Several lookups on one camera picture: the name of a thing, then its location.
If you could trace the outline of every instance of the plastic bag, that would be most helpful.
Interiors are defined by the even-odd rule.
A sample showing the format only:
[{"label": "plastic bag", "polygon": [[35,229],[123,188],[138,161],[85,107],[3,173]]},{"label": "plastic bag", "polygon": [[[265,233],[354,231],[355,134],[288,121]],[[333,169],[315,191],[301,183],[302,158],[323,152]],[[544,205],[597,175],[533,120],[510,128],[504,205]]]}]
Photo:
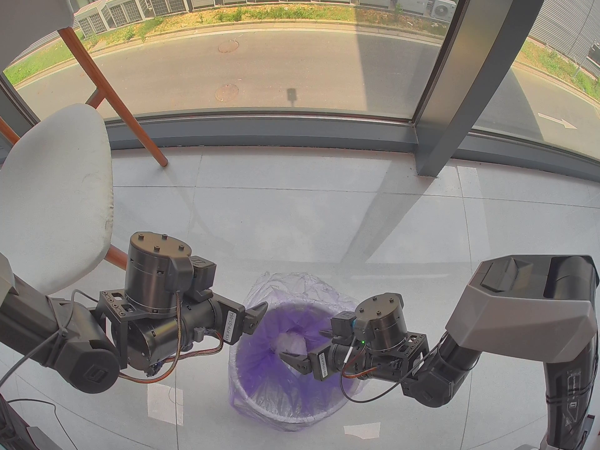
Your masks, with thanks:
[{"label": "plastic bag", "polygon": [[[356,309],[356,303],[310,274],[264,274],[244,305],[268,302],[254,335],[243,335],[229,350],[229,401],[242,415],[277,430],[296,431],[332,415],[346,402],[337,375],[324,382],[302,375],[279,358],[279,352],[306,353],[328,340],[319,330],[329,318]],[[357,380],[344,380],[354,395]]]}]

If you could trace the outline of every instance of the white arrow road marking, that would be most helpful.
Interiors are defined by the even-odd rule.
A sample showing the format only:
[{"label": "white arrow road marking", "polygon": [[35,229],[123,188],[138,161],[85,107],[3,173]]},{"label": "white arrow road marking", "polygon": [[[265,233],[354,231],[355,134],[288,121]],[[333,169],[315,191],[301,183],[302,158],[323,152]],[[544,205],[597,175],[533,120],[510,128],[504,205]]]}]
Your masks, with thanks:
[{"label": "white arrow road marking", "polygon": [[577,127],[568,123],[564,118],[562,120],[559,120],[558,118],[552,118],[551,116],[544,115],[543,113],[538,112],[537,114],[539,116],[541,116],[542,118],[545,118],[545,119],[551,120],[552,122],[556,122],[558,124],[564,125],[565,128],[573,128],[574,130],[577,130]]}]

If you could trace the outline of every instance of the glass pane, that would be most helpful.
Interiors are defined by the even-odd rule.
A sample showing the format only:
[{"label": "glass pane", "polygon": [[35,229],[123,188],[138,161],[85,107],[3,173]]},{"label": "glass pane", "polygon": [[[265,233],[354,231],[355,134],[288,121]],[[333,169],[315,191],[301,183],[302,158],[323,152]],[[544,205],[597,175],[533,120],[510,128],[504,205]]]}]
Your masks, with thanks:
[{"label": "glass pane", "polygon": [[[74,1],[86,49],[135,115],[410,119],[458,0]],[[50,41],[5,71],[40,118],[94,91],[64,44]],[[106,102],[99,111],[116,116]]]},{"label": "glass pane", "polygon": [[545,0],[476,128],[600,159],[600,0]]}]

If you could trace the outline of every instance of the road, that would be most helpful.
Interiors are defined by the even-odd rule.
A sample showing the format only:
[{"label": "road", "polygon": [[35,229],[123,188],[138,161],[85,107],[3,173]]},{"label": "road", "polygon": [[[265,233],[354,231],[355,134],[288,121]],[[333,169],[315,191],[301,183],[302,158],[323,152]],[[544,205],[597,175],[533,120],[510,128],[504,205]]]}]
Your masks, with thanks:
[{"label": "road", "polygon": [[[96,62],[134,114],[294,107],[410,118],[438,51],[435,44],[387,35],[240,29],[143,44]],[[93,90],[74,65],[19,93],[43,118],[86,101]],[[99,110],[105,118],[115,116],[106,102]],[[575,128],[565,128],[563,120]],[[477,125],[600,158],[595,107],[517,68]]]}]

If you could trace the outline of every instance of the white chair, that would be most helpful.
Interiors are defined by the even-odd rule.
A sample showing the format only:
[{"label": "white chair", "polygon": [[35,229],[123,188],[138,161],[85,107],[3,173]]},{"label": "white chair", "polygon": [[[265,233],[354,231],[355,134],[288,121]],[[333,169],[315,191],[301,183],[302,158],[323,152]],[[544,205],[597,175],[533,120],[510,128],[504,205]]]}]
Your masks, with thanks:
[{"label": "white chair", "polygon": [[69,0],[0,0],[0,15],[0,69],[58,30],[97,86],[89,104],[58,110],[20,139],[0,117],[0,133],[13,145],[0,169],[0,253],[16,275],[49,295],[104,258],[121,268],[127,262],[127,255],[110,245],[112,162],[106,127],[95,109],[103,98],[124,114],[161,165],[167,160],[81,45]]}]

